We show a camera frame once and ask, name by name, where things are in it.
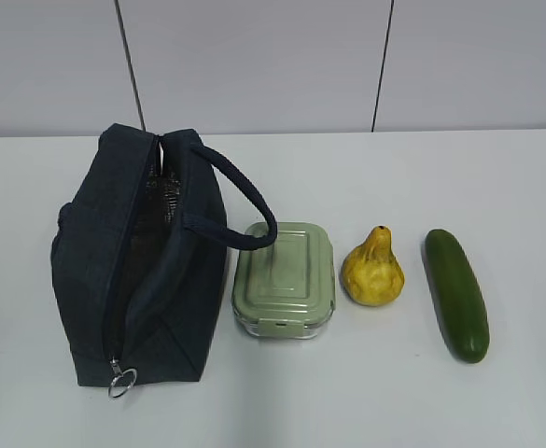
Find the green cucumber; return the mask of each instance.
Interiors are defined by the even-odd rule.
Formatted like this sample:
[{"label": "green cucumber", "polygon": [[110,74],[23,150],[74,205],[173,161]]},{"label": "green cucumber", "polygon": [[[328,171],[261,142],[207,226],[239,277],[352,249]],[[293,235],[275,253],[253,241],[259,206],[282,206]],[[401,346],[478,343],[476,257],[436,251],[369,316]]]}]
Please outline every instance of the green cucumber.
[{"label": "green cucumber", "polygon": [[440,229],[428,233],[425,252],[442,337],[456,357],[480,362],[490,335],[482,292],[468,258],[456,238]]}]

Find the table surface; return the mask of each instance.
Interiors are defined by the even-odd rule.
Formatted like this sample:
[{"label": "table surface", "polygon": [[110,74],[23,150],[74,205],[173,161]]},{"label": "table surface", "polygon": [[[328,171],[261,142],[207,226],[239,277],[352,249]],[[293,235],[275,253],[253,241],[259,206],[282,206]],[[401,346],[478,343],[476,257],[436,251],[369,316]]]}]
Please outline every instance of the table surface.
[{"label": "table surface", "polygon": [[[311,341],[234,324],[230,277],[203,379],[112,401],[78,387],[50,283],[61,204],[96,137],[0,139],[0,447],[546,447],[546,131],[206,136],[281,221],[327,230],[335,269],[375,225],[406,282],[372,309],[337,288]],[[258,212],[221,179],[230,225]],[[449,354],[420,248],[453,232],[481,284],[483,362]]]}]

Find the glass food container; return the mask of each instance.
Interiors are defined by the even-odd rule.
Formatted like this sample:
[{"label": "glass food container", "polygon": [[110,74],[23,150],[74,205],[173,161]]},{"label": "glass food container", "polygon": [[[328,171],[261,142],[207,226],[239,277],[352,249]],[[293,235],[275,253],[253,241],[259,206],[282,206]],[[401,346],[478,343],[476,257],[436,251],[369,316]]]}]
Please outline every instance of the glass food container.
[{"label": "glass food container", "polygon": [[[264,222],[247,234],[266,234]],[[253,336],[313,338],[335,309],[332,245],[315,224],[280,222],[276,242],[240,252],[233,311]]]}]

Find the white wall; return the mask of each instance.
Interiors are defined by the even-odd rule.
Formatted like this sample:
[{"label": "white wall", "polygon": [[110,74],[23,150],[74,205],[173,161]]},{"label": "white wall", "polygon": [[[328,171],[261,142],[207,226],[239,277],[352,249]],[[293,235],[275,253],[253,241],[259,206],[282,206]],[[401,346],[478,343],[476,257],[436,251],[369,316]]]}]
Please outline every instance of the white wall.
[{"label": "white wall", "polygon": [[[120,0],[151,131],[368,131],[391,0]],[[0,136],[139,120],[112,0],[0,0]],[[546,0],[396,0],[376,130],[546,127]]]},{"label": "white wall", "polygon": [[0,136],[137,125],[113,3],[0,0]]},{"label": "white wall", "polygon": [[397,0],[376,130],[546,127],[546,0]]},{"label": "white wall", "polygon": [[390,0],[121,0],[159,132],[369,131]]}]

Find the lunch bag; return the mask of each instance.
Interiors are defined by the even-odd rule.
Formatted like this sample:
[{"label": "lunch bag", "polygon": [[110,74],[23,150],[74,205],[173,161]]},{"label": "lunch bag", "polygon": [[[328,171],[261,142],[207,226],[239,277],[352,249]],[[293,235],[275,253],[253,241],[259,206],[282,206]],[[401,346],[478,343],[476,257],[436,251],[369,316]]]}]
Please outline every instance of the lunch bag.
[{"label": "lunch bag", "polygon": [[[260,237],[227,228],[213,167],[263,214]],[[193,130],[114,124],[58,218],[52,284],[84,386],[199,381],[217,323],[228,247],[271,245],[277,223],[252,183]]]}]

